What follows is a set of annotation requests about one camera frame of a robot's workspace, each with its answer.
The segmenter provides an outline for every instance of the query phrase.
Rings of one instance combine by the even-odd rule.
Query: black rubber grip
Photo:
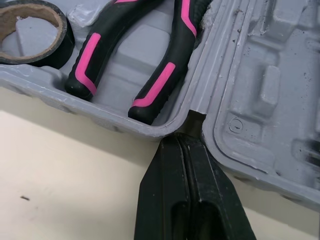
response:
[[[168,49],[136,96],[128,116],[151,125],[188,70],[197,29],[211,0],[175,0]]]

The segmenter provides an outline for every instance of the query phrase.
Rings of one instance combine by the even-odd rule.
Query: molded plastic tray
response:
[[[79,1],[51,0],[65,13]],[[169,42],[173,0],[140,20],[114,51],[96,96],[64,92],[78,54],[61,69],[0,65],[0,86],[146,139],[206,115],[212,155],[244,182],[320,210],[320,3],[214,0],[189,70],[152,126],[127,117]]]

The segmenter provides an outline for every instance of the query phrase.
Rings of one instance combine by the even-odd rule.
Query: pink and black handle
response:
[[[123,34],[163,0],[115,0],[100,13],[66,80],[67,93],[90,100]]]
[[[89,100],[97,91],[101,74],[126,30],[163,0],[116,0],[100,14],[65,83],[68,93]],[[175,0],[167,51],[136,96],[128,116],[152,124],[177,83],[188,70],[197,28],[212,0]]]

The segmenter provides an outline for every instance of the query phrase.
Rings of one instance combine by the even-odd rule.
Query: tool case compartment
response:
[[[81,1],[50,2],[66,13]],[[190,110],[203,114],[202,140],[227,171],[319,211],[319,1],[214,0],[184,80],[146,125],[128,110],[168,46],[173,2],[126,33],[91,101],[63,89],[76,47],[60,70],[0,65],[0,86],[150,140],[176,131]]]

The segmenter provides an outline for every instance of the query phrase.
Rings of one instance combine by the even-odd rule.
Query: dark speck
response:
[[[28,197],[26,197],[26,196],[23,196],[23,195],[22,195],[20,198],[21,198],[21,199],[24,199],[24,200],[27,200],[27,201],[30,201],[30,198],[28,198]]]

